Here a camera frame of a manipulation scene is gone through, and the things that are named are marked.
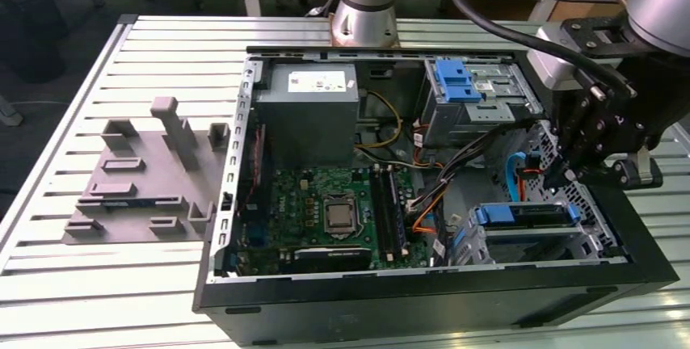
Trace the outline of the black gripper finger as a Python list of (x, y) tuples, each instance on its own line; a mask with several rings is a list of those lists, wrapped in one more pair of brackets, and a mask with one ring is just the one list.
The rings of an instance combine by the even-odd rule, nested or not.
[(614, 187), (620, 190), (656, 188), (664, 181), (654, 158), (639, 153), (614, 161), (611, 166), (600, 163), (575, 169), (575, 178), (584, 185)]
[(614, 161), (635, 153), (608, 153), (608, 129), (612, 114), (608, 103), (619, 89), (604, 85), (588, 74), (576, 74), (582, 86), (553, 98), (552, 135), (556, 137), (556, 157), (543, 171), (543, 187), (559, 188), (578, 182), (575, 169)]

